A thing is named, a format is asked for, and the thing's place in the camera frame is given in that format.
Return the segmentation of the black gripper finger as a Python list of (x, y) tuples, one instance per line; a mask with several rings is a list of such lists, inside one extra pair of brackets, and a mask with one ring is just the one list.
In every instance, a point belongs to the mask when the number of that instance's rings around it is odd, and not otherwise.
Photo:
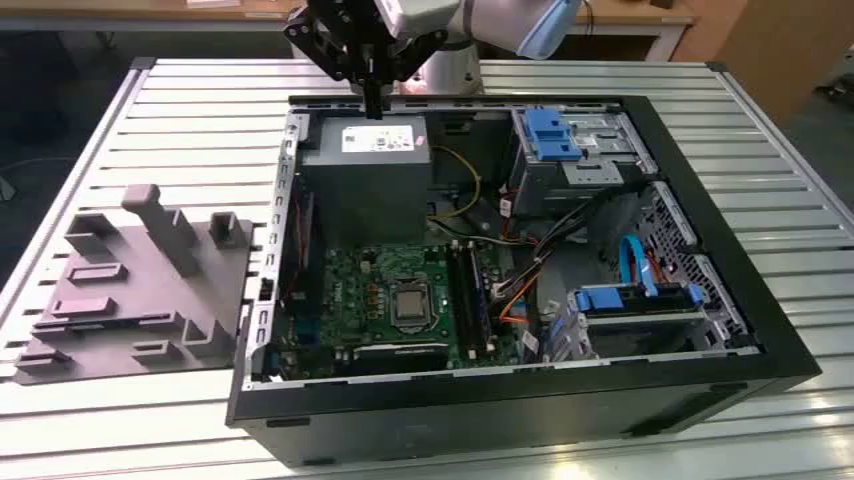
[(430, 56), (440, 50), (449, 37), (445, 29), (429, 32), (412, 40), (402, 48), (392, 37), (374, 45), (374, 119), (384, 118), (386, 89), (394, 82), (406, 81)]
[(314, 19), (290, 21), (285, 36), (333, 80), (350, 83), (352, 90), (362, 95), (366, 118), (374, 119), (376, 84), (368, 75), (362, 46), (338, 42), (332, 33), (318, 30)]

